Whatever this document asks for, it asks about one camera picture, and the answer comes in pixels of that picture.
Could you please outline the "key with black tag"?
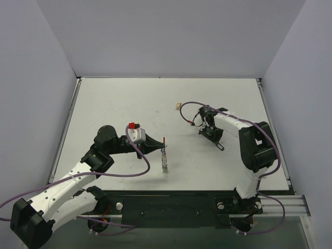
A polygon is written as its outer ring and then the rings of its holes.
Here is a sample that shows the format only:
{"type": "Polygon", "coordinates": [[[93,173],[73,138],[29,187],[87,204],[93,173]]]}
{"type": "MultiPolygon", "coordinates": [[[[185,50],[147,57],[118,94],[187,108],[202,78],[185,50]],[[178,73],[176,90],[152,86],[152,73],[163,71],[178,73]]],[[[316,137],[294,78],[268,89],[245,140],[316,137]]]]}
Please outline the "key with black tag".
{"type": "Polygon", "coordinates": [[[224,146],[223,146],[222,144],[220,144],[220,143],[216,144],[216,146],[217,146],[217,148],[218,148],[219,150],[221,150],[221,151],[224,151],[224,150],[225,150],[224,146]]]}

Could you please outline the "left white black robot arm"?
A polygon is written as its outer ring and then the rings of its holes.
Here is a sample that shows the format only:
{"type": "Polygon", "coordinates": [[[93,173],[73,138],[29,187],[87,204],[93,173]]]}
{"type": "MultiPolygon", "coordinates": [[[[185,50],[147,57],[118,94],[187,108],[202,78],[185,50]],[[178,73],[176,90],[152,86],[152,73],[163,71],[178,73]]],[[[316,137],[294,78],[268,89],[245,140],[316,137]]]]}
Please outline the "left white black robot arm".
{"type": "Polygon", "coordinates": [[[100,176],[110,175],[112,155],[136,153],[145,159],[146,154],[164,148],[164,142],[148,136],[137,123],[128,124],[123,136],[118,136],[113,126],[102,126],[90,149],[64,177],[41,188],[29,200],[22,195],[15,198],[10,229],[28,248],[41,248],[56,229],[80,214],[105,211],[107,196],[101,189],[91,187],[78,197],[74,195],[100,176]]]}

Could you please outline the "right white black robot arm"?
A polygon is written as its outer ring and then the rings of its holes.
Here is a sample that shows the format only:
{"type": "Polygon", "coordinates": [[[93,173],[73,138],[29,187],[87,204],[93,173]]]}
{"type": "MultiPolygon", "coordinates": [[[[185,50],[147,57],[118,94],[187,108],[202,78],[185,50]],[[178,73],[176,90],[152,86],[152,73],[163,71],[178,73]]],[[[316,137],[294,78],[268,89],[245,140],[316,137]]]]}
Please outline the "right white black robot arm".
{"type": "Polygon", "coordinates": [[[250,198],[257,195],[259,177],[277,160],[275,140],[267,122],[251,122],[237,118],[225,108],[212,110],[208,106],[199,108],[202,120],[199,134],[216,146],[226,131],[239,139],[240,156],[244,164],[244,173],[236,186],[237,196],[232,198],[232,207],[244,212],[251,205],[250,198]]]}

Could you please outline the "red handle spring keyring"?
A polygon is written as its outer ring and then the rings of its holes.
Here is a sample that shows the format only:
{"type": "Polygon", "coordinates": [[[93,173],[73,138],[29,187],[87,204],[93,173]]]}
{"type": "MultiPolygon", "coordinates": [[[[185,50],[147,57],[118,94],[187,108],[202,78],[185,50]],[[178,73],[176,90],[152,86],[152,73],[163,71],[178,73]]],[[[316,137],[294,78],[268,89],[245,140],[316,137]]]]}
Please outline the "red handle spring keyring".
{"type": "Polygon", "coordinates": [[[165,150],[167,145],[165,144],[165,137],[163,137],[163,145],[164,145],[164,147],[161,148],[162,171],[163,171],[163,173],[168,173],[169,170],[168,170],[167,155],[166,155],[166,150],[165,150]]]}

